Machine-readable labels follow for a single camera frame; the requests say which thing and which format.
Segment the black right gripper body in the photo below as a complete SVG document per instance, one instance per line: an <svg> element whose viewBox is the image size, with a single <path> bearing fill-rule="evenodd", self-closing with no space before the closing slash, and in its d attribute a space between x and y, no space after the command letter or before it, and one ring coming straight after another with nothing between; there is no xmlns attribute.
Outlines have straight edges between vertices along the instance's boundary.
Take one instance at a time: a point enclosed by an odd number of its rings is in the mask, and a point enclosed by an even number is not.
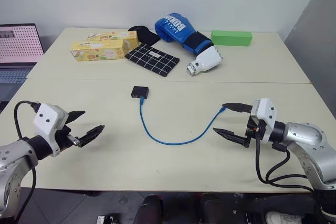
<svg viewBox="0 0 336 224"><path fill-rule="evenodd" d="M256 123L252 118L249 118L247 123L247 129L245 132L246 140L244 143L245 148L249 148L251 139L262 140L263 139L263 120L259 120Z"/></svg>

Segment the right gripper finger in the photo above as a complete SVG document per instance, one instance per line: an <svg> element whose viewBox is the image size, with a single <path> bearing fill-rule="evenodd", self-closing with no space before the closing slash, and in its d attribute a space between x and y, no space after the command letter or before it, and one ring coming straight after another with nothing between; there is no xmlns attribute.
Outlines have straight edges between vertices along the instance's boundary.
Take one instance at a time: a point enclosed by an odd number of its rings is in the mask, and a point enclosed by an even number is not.
<svg viewBox="0 0 336 224"><path fill-rule="evenodd" d="M235 112L239 112L239 113L243 113L243 112L251 113L251 110L253 108L252 105L243 104L243 103L224 103L222 107L235 111Z"/></svg>
<svg viewBox="0 0 336 224"><path fill-rule="evenodd" d="M213 130L220 136L222 136L223 138L232 141L234 143L240 144L242 146L245 146L246 144L246 138L245 137L241 137L236 135L234 132L229 131L229 130L225 130L225 129L218 129L218 128L213 128Z"/></svg>

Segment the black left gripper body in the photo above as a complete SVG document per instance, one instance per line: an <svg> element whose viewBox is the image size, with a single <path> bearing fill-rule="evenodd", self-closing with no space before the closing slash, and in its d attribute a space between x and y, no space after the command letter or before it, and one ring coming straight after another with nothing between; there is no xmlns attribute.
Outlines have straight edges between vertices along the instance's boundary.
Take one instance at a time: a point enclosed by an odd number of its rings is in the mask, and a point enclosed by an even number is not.
<svg viewBox="0 0 336 224"><path fill-rule="evenodd" d="M79 139L72 136L70 132L71 129L65 125L61 130L55 133L55 140L61 152L72 146L78 146L80 143Z"/></svg>

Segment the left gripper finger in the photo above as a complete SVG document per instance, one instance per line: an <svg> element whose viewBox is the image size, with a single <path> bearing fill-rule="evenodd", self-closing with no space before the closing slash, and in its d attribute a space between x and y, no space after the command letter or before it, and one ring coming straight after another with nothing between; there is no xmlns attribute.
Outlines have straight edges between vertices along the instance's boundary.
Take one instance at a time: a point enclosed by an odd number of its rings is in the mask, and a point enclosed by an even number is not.
<svg viewBox="0 0 336 224"><path fill-rule="evenodd" d="M104 127L105 127L104 125L96 126L95 128L93 128L90 131L88 131L86 133L86 135L84 135L81 138L78 138L78 140L79 140L78 146L79 147L84 147L88 143L92 142L94 139L96 139L101 134L101 132L103 131Z"/></svg>
<svg viewBox="0 0 336 224"><path fill-rule="evenodd" d="M75 121L78 117L82 116L85 114L85 111L71 111L68 113L68 118L65 122L65 124L68 124L70 122Z"/></svg>

